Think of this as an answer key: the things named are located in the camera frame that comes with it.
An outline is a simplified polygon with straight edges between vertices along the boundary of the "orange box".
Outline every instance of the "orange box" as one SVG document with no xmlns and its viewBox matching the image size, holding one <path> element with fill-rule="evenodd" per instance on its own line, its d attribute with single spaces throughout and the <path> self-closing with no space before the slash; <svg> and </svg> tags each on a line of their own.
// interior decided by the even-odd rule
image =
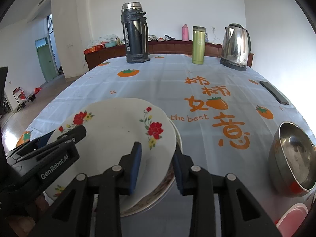
<svg viewBox="0 0 316 237">
<path fill-rule="evenodd" d="M 96 51 L 99 51 L 102 49 L 104 49 L 104 47 L 102 45 L 96 45 L 94 47 L 91 47 L 91 48 L 84 50 L 83 53 L 88 54 L 88 53 L 96 52 Z"/>
</svg>

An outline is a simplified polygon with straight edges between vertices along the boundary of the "green door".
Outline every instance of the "green door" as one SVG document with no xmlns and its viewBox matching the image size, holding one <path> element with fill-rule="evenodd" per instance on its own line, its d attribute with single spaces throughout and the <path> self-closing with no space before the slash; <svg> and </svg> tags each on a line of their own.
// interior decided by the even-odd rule
<svg viewBox="0 0 316 237">
<path fill-rule="evenodd" d="M 55 78 L 57 73 L 48 44 L 37 48 L 37 55 L 46 82 Z"/>
</svg>

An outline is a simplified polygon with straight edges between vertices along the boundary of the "electric kettle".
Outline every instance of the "electric kettle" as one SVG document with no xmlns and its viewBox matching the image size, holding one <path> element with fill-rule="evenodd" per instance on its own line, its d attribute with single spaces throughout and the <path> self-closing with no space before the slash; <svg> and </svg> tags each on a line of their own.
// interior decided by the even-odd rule
<svg viewBox="0 0 316 237">
<path fill-rule="evenodd" d="M 239 24 L 229 24 L 225 28 L 220 63 L 233 69 L 245 71 L 250 49 L 248 31 Z"/>
<path fill-rule="evenodd" d="M 128 2 L 122 6 L 121 22 L 125 39 L 126 61 L 143 63 L 148 58 L 148 27 L 146 14 L 139 2 Z"/>
</svg>

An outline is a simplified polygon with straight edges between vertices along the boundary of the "floral plate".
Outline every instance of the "floral plate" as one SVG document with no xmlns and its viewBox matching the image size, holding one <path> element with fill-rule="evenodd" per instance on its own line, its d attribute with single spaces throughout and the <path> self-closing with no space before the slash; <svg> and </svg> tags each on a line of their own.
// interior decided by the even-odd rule
<svg viewBox="0 0 316 237">
<path fill-rule="evenodd" d="M 172 120 L 170 120 L 170 123 L 172 124 L 175 132 L 176 132 L 176 137 L 177 137 L 177 143 L 180 147 L 181 152 L 183 153 L 182 150 L 182 140 L 180 133 L 177 129 L 177 127 L 174 125 Z M 171 186 L 173 185 L 175 181 L 175 176 L 174 176 L 174 171 L 173 171 L 173 166 L 172 163 L 170 163 L 168 172 L 165 175 L 165 178 L 162 180 L 162 182 L 155 188 L 150 194 L 147 196 L 143 197 L 136 205 L 131 207 L 130 209 L 121 212 L 121 217 L 133 215 L 136 213 L 139 213 L 141 211 L 146 211 L 151 209 L 153 206 L 159 203 L 159 201 L 167 195 L 168 191 L 171 189 Z"/>
<path fill-rule="evenodd" d="M 142 145 L 136 189 L 120 202 L 121 211 L 136 205 L 165 178 L 176 147 L 176 134 L 167 115 L 151 103 L 135 98 L 114 98 L 96 102 L 68 117 L 54 131 L 48 143 L 61 134 L 84 125 L 86 137 L 76 144 L 80 158 L 47 189 L 55 200 L 79 173 L 103 173 L 129 154 L 135 141 Z"/>
</svg>

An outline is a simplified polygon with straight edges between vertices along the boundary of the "green thermos cup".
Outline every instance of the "green thermos cup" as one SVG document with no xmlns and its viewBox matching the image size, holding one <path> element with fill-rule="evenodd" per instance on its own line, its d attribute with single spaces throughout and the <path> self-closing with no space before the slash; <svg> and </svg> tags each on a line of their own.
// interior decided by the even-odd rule
<svg viewBox="0 0 316 237">
<path fill-rule="evenodd" d="M 203 64 L 205 51 L 205 27 L 193 27 L 192 63 Z"/>
</svg>

